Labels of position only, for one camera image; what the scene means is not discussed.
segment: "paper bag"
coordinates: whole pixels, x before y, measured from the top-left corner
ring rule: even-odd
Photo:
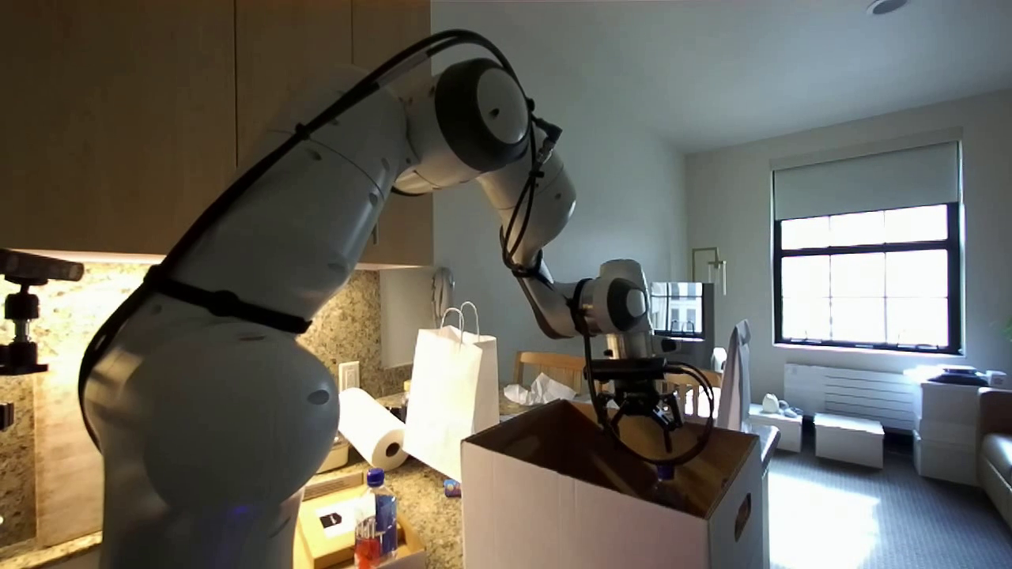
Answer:
[[[500,419],[497,336],[477,331],[477,307],[444,314],[440,328],[417,328],[407,391],[406,449],[440,475],[463,480],[463,440]]]
[[[745,431],[754,403],[754,368],[751,368],[751,323],[738,323],[732,331],[732,352],[721,378],[721,431]]]

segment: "gray floor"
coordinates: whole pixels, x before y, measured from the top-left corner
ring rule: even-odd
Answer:
[[[883,470],[774,455],[774,569],[1012,569],[1012,530],[982,489],[928,480],[907,453]]]

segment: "window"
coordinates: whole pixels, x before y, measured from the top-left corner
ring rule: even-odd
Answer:
[[[956,144],[774,169],[777,343],[959,355],[956,196]]]

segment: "white robotic arm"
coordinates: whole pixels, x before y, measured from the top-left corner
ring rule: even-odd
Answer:
[[[455,62],[407,100],[384,89],[460,41],[495,61]],[[339,428],[335,378],[294,339],[350,276],[392,187],[433,194],[477,179],[542,328],[615,339],[615,357],[588,376],[635,376],[632,391],[652,391],[639,390],[657,378],[639,264],[608,261],[591,282],[557,285],[542,261],[574,213],[574,187],[552,154],[557,137],[532,118],[495,44],[444,31],[226,189],[83,359],[83,417],[106,455],[103,566],[290,566],[298,489]]]

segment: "cardboard box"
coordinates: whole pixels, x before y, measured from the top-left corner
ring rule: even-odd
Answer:
[[[865,469],[883,469],[887,431],[881,419],[815,413],[815,455],[832,461],[850,461]]]
[[[620,422],[626,446],[660,431]],[[762,566],[767,496],[759,440],[732,431],[675,435],[675,455],[695,449],[657,482],[587,409],[555,401],[463,442],[465,566],[526,569],[751,569]]]

